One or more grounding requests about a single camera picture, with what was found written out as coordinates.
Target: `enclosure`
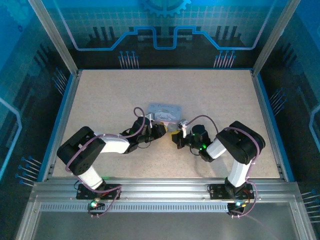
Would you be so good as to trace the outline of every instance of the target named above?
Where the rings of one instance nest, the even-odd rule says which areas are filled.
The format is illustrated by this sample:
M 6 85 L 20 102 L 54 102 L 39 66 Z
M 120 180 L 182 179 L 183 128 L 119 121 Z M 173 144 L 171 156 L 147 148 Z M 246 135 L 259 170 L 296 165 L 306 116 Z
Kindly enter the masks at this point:
M 320 2 L 0 3 L 1 239 L 319 238 Z M 219 131 L 240 121 L 264 138 L 250 174 L 250 216 L 263 227 L 210 197 L 233 157 L 203 161 L 169 133 L 97 157 L 98 174 L 122 189 L 91 226 L 90 201 L 76 199 L 57 150 L 83 126 L 123 132 L 150 103 L 181 106 L 181 119 L 208 115 Z M 208 119 L 194 124 L 215 138 Z

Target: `gear logo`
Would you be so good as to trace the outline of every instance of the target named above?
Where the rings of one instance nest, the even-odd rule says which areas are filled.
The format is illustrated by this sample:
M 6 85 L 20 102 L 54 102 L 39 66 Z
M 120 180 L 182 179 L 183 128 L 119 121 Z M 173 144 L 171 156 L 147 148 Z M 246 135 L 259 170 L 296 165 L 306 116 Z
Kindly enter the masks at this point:
M 149 10 L 150 14 L 156 14 L 173 17 L 174 14 L 180 14 L 181 10 L 185 10 L 187 4 L 191 4 L 191 0 L 140 0 L 144 10 Z
M 18 23 L 28 18 L 29 8 L 27 0 L 0 0 L 0 7 L 5 6 L 10 16 Z

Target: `beige work surface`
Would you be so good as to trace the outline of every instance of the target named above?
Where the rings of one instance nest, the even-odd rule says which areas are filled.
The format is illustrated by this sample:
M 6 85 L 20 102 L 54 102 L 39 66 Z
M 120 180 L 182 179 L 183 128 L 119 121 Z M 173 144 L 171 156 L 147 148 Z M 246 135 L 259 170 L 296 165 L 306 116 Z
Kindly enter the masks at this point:
M 147 111 L 154 102 L 181 105 L 182 118 L 189 121 L 208 115 L 219 130 L 235 120 L 247 125 L 266 142 L 251 177 L 279 177 L 249 70 L 84 70 L 63 142 L 83 126 L 99 134 L 121 133 L 137 119 L 134 107 Z M 199 118 L 195 124 L 204 124 L 214 138 L 215 129 L 208 119 Z M 232 164 L 233 158 L 226 152 L 207 163 L 192 155 L 188 147 L 178 150 L 166 134 L 147 149 L 138 148 L 130 154 L 102 153 L 93 166 L 103 177 L 224 178 Z M 70 176 L 60 159 L 53 176 Z

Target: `glass wall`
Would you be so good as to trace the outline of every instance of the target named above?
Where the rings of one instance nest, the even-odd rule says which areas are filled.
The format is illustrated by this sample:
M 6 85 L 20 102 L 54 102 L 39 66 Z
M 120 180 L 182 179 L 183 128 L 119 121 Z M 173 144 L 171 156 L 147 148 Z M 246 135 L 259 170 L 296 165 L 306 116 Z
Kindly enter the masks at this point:
M 80 69 L 252 68 L 287 0 L 45 0 Z
M 261 71 L 293 176 L 300 182 L 302 193 L 315 189 L 317 194 L 320 192 L 319 10 L 319 1 L 301 0 Z M 319 224 L 314 224 L 320 233 Z
M 1 239 L 15 237 L 69 77 L 28 1 L 0 1 Z

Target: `mounting plate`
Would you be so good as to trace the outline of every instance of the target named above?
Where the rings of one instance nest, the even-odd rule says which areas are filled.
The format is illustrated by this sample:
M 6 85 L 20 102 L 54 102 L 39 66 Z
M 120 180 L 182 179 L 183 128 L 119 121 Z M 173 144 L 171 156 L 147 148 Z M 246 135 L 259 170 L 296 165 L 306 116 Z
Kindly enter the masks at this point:
M 250 200 L 255 199 L 254 190 L 251 184 L 247 184 L 235 198 L 228 194 L 224 184 L 209 184 L 207 189 L 211 200 L 247 200 L 248 197 Z
M 120 184 L 106 184 L 104 189 L 105 190 L 112 189 L 112 188 L 115 188 L 119 185 Z M 115 199 L 115 197 L 117 195 L 117 191 L 116 190 L 111 191 L 104 196 L 99 196 L 99 195 L 101 195 L 101 194 L 92 192 L 89 189 L 87 189 L 83 184 L 79 184 L 78 191 L 76 192 L 76 199 L 78 199 L 78 200 L 93 200 L 93 199 L 99 197 L 101 200 L 113 200 L 113 199 Z

